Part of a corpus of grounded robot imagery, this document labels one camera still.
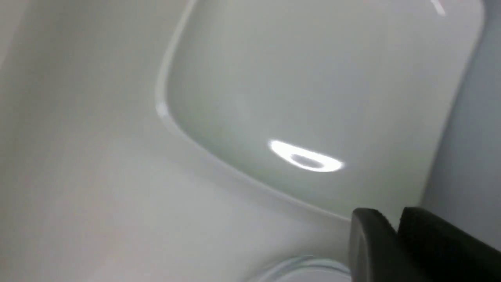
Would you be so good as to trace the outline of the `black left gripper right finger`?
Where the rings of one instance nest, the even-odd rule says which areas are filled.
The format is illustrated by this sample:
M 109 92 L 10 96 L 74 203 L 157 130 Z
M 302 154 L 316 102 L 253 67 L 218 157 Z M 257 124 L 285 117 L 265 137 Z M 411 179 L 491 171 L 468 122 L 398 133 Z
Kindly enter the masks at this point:
M 404 208 L 397 235 L 433 282 L 499 282 L 501 254 L 421 207 Z

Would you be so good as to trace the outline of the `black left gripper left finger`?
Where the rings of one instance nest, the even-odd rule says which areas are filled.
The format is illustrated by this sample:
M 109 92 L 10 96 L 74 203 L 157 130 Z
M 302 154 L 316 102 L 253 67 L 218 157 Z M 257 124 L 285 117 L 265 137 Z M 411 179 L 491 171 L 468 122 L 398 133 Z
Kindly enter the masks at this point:
M 400 245 L 395 229 L 375 209 L 352 212 L 348 266 L 353 282 L 426 282 Z

